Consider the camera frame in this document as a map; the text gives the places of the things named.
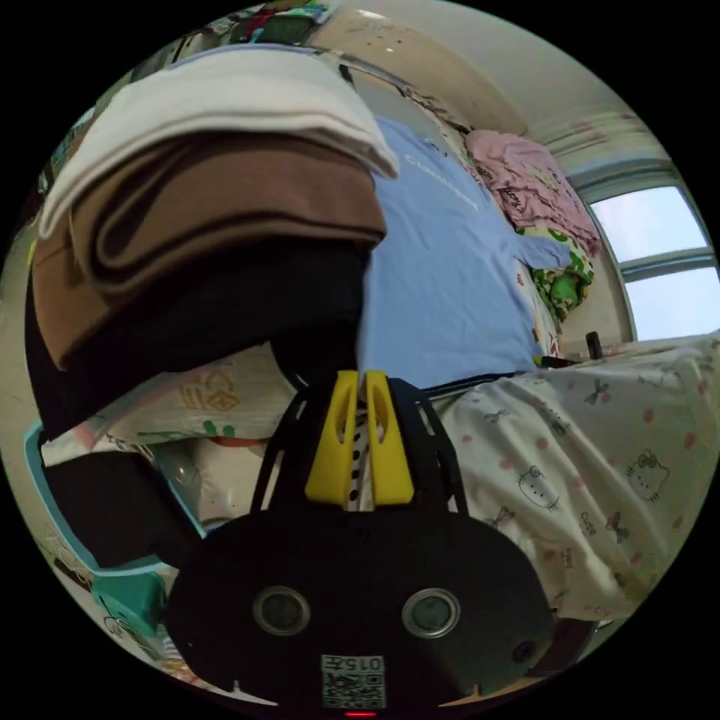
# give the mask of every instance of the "white wall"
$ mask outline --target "white wall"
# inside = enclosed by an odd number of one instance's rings
[[[452,48],[478,68],[532,130],[578,109],[628,110],[597,76],[554,45],[500,18],[440,0],[339,0],[397,20]]]

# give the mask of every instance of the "camera lens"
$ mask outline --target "camera lens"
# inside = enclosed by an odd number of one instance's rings
[[[310,607],[292,588],[269,587],[255,598],[253,616],[271,635],[297,635],[310,622]]]
[[[403,607],[403,624],[419,638],[441,638],[460,619],[460,603],[452,593],[428,588],[412,595]]]

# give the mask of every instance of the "pink blanket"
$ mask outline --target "pink blanket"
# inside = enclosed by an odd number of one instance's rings
[[[483,184],[515,228],[542,222],[577,240],[590,257],[599,254],[593,219],[546,148],[495,130],[473,130],[465,142]]]

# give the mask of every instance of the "folded clothes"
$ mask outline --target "folded clothes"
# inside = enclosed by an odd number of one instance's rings
[[[484,186],[515,228],[545,223],[576,239],[589,257],[602,249],[600,233],[547,148],[495,130],[466,140]]]
[[[48,237],[97,180],[158,143],[204,131],[292,134],[395,177],[398,160],[362,99],[311,55],[225,52],[126,85],[49,192]]]
[[[160,373],[191,371],[287,335],[301,344],[303,331],[357,323],[368,255],[354,243],[320,240],[241,245],[161,278],[141,302],[116,312],[78,277],[64,246],[33,270],[25,311],[28,374],[48,437]],[[56,291],[47,292],[53,284]],[[83,334],[86,342],[68,353]]]
[[[162,142],[105,175],[70,209],[85,279],[124,302],[180,264],[227,245],[278,236],[377,243],[385,233],[373,179],[357,160],[266,133]],[[53,233],[37,262],[60,242]]]

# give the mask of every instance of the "white towel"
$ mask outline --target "white towel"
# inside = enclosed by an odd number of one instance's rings
[[[398,159],[363,100],[312,55],[225,52],[126,85],[53,185],[40,237],[102,175],[163,140],[201,131],[284,133],[347,153],[387,177]]]

